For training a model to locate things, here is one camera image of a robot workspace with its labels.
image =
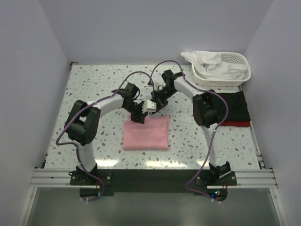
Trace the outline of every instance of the white laundry basket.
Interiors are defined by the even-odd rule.
[[[249,65],[246,58],[239,53],[227,53],[221,52],[222,61],[233,64]],[[251,77],[250,67],[245,72],[243,80],[209,80],[201,75],[197,70],[195,70],[194,65],[192,65],[192,71],[194,73],[195,82],[200,86],[240,86],[244,81],[248,81]]]

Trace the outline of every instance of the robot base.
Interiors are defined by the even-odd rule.
[[[191,193],[184,188],[184,185],[197,173],[197,169],[97,169],[91,173],[99,177],[105,184],[104,196],[113,196],[115,192],[136,192],[136,193]],[[71,176],[70,185],[73,186],[95,186],[96,180],[90,178],[77,168],[69,173]],[[226,189],[207,189],[207,186],[236,186],[235,172],[217,179],[210,180],[212,171],[204,169],[201,171],[196,182],[189,188],[209,194],[217,200],[224,200],[227,197]],[[97,196],[95,188],[81,188],[81,197]]]

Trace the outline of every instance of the pink towel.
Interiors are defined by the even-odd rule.
[[[144,124],[124,121],[124,150],[168,150],[169,116],[146,117]]]

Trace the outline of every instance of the speckled tabletop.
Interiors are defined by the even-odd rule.
[[[150,73],[153,67],[154,65],[74,65],[48,150],[45,168],[73,169],[77,164],[75,150],[71,145],[60,147],[55,145],[55,140],[76,100],[91,101],[104,97],[117,89],[129,73],[142,70]],[[185,65],[183,68],[187,78],[193,81],[191,66]],[[153,79],[163,85],[161,74],[168,69],[174,73],[180,71],[177,66],[161,65]],[[140,74],[128,79],[128,82],[140,88],[141,99],[150,97],[151,88],[147,87],[148,80],[148,77]],[[238,91],[238,87],[213,89],[217,92]],[[157,113],[158,116],[170,115],[168,151],[124,151],[123,121],[127,118],[127,114],[127,111],[119,109],[100,119],[98,132],[93,141],[98,168],[198,169],[204,162],[208,151],[205,136],[192,117],[191,101],[182,93],[176,93],[169,99],[168,106]],[[232,169],[259,169],[250,128],[220,127],[215,139],[223,142],[225,156]],[[62,141],[66,140],[68,138],[65,134]]]

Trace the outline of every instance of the white wall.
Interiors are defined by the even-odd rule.
[[[39,1],[67,57],[91,64],[244,52],[273,0]]]
[[[41,166],[69,77],[37,0],[0,7],[0,225],[17,225],[35,166]]]
[[[244,89],[259,147],[290,225],[301,222],[301,1],[275,0],[247,49]]]

